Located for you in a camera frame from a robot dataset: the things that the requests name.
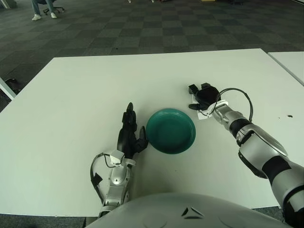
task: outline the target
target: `person's leg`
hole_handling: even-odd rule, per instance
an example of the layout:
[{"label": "person's leg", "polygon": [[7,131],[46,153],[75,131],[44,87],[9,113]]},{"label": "person's leg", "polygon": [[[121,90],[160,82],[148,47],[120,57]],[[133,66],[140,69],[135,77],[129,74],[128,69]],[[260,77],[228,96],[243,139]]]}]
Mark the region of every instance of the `person's leg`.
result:
[{"label": "person's leg", "polygon": [[55,13],[52,0],[46,0],[48,9],[51,13]]},{"label": "person's leg", "polygon": [[38,3],[36,2],[36,0],[32,0],[32,6],[33,6],[35,14],[40,15],[39,6],[38,6]]}]

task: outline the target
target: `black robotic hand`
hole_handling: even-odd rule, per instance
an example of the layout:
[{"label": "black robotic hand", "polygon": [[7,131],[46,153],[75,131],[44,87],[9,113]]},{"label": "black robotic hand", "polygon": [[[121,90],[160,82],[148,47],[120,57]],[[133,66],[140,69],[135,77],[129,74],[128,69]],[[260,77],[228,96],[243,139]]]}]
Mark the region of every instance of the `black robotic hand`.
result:
[{"label": "black robotic hand", "polygon": [[132,159],[135,153],[140,153],[148,146],[148,139],[144,126],[141,127],[139,139],[136,139],[137,130],[136,113],[130,102],[126,112],[123,113],[123,127],[119,132],[117,149],[124,153],[125,158]]}]

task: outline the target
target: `black cable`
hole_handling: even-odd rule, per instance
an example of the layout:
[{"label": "black cable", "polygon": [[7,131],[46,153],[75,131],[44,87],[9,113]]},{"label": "black cable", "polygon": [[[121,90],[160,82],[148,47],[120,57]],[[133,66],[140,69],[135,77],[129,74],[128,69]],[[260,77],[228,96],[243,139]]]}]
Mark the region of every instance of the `black cable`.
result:
[{"label": "black cable", "polygon": [[249,101],[249,105],[250,105],[249,121],[252,122],[252,116],[253,116],[253,105],[252,105],[252,102],[251,102],[249,96],[247,95],[247,93],[245,93],[243,90],[238,89],[238,88],[227,88],[227,89],[223,89],[222,91],[220,91],[219,94],[217,95],[217,99],[216,99],[215,105],[214,105],[212,111],[210,112],[210,114],[213,113],[213,111],[215,110],[215,107],[216,107],[216,105],[217,105],[217,103],[218,103],[218,101],[219,101],[219,97],[220,97],[223,93],[225,93],[225,92],[227,92],[227,91],[229,91],[229,90],[237,90],[237,91],[239,91],[239,92],[241,92],[241,93],[243,93],[243,94],[245,95],[245,97],[246,97],[247,100]]},{"label": "black cable", "polygon": [[100,153],[100,154],[96,155],[96,156],[94,157],[93,161],[92,161],[91,168],[90,168],[91,182],[92,182],[93,187],[94,187],[95,191],[97,192],[97,195],[98,195],[98,197],[100,198],[102,204],[104,203],[104,198],[103,198],[103,196],[100,194],[100,191],[99,191],[99,188],[98,188],[98,184],[95,184],[95,183],[94,183],[94,182],[95,182],[95,176],[94,176],[94,174],[93,174],[93,165],[94,165],[95,161],[96,161],[98,158],[100,158],[101,156],[103,156],[103,155],[104,155],[104,153]]},{"label": "black cable", "polygon": [[109,165],[108,165],[108,162],[106,161],[106,158],[105,158],[106,156],[110,157],[110,155],[109,155],[109,154],[106,154],[106,153],[104,154],[104,161],[105,161],[105,164],[107,165],[108,168],[114,168],[115,166],[109,166]]}]

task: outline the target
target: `office chair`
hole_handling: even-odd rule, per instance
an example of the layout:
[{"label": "office chair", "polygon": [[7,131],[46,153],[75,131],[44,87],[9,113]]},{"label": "office chair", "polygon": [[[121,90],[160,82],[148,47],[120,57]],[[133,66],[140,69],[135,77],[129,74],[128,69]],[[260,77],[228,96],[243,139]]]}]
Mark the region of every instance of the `office chair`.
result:
[{"label": "office chair", "polygon": [[[37,2],[38,2],[38,4],[41,4],[41,5],[46,5],[46,4],[47,4],[46,0],[38,0]],[[58,13],[61,13],[61,12],[64,13],[64,12],[65,12],[65,9],[64,9],[63,7],[55,7],[55,6],[54,6],[54,9],[55,9],[55,11],[57,11]],[[46,8],[46,9],[43,10],[43,13],[44,13],[45,15],[47,15],[48,12],[49,12],[49,9],[48,9],[48,8]]]}]

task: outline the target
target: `person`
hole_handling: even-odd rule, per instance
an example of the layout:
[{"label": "person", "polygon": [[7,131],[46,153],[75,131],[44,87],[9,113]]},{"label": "person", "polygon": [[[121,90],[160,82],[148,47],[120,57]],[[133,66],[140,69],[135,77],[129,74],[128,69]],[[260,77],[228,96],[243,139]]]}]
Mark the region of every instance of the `person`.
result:
[{"label": "person", "polygon": [[[52,0],[45,0],[45,2],[47,3],[48,9],[51,12],[51,18],[54,18],[54,19],[57,18],[56,14],[55,14],[54,7],[53,7]],[[34,12],[35,12],[35,15],[32,18],[32,20],[41,19],[41,14],[40,14],[38,3],[39,3],[39,0],[32,0],[32,5],[33,5]]]}]

